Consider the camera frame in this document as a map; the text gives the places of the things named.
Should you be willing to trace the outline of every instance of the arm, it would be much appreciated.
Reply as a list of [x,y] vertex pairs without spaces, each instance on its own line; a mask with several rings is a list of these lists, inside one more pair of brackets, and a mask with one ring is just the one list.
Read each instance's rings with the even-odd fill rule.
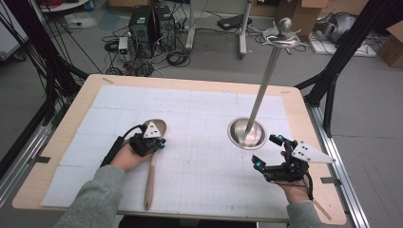
[[314,203],[309,200],[302,180],[292,183],[280,181],[277,184],[284,190],[285,196],[290,203],[287,206],[290,228],[328,227],[320,221]]
[[148,158],[135,154],[129,144],[123,146],[110,165],[99,168],[94,179],[83,185],[53,227],[113,227],[122,198],[125,171]]

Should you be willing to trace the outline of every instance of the black cable bundle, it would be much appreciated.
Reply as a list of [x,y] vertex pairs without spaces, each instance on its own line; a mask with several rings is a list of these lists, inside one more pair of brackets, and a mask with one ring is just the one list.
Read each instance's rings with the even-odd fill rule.
[[4,2],[35,46],[37,53],[29,49],[13,25],[8,23],[3,15],[0,17],[0,21],[26,51],[39,75],[47,79],[47,115],[45,117],[47,123],[54,116],[55,101],[60,96],[74,96],[80,90],[80,86],[70,72],[83,79],[87,77],[87,74],[61,57],[29,0],[4,0]]

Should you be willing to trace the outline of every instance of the human hand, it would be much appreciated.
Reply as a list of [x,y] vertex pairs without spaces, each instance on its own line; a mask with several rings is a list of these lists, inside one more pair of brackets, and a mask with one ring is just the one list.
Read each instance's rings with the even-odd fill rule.
[[140,155],[135,153],[130,144],[127,143],[122,146],[122,148],[119,150],[110,164],[127,172],[134,169],[139,163],[149,158],[151,158],[151,155],[141,157]]
[[[285,156],[286,152],[281,151],[281,155]],[[307,184],[311,184],[306,176],[304,176],[304,180]],[[275,183],[282,188],[289,203],[310,200],[303,180],[297,180],[294,182],[276,181]]]

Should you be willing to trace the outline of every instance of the white grid paper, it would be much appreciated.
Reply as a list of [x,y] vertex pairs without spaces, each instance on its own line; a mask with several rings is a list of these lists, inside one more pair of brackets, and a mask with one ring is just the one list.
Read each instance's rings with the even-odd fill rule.
[[[118,136],[133,125],[162,119],[167,124],[166,147],[156,154],[149,212],[286,219],[284,194],[251,163],[254,154],[268,165],[280,164],[282,148],[268,141],[261,149],[243,150],[227,135],[229,123],[250,115],[255,99],[252,94],[104,85],[61,159],[42,205],[69,207]],[[268,134],[292,139],[280,97],[266,96],[257,120]],[[126,175],[119,210],[144,211],[148,166],[144,162]]]

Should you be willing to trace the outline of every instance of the wooden table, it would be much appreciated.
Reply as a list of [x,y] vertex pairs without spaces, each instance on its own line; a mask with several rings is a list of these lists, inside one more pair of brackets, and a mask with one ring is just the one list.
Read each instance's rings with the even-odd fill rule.
[[[49,208],[41,206],[41,201],[52,182],[53,174],[60,159],[71,143],[77,131],[77,127],[91,107],[102,85],[143,86],[217,92],[228,91],[245,94],[257,94],[259,90],[259,85],[91,75],[86,80],[86,83],[80,90],[65,118],[59,124],[48,146],[42,153],[42,156],[49,157],[50,161],[48,163],[36,163],[34,165],[13,200],[12,205],[15,208],[49,210]],[[282,98],[291,133],[295,139],[303,139],[308,144],[320,148],[317,135],[311,124],[299,90],[294,87],[269,86],[266,95],[279,96]],[[331,177],[327,164],[311,163],[310,166],[310,173],[315,184],[314,196],[317,211],[321,220],[329,224],[344,224],[346,222],[346,216],[335,187],[329,183],[323,184],[320,179]]]

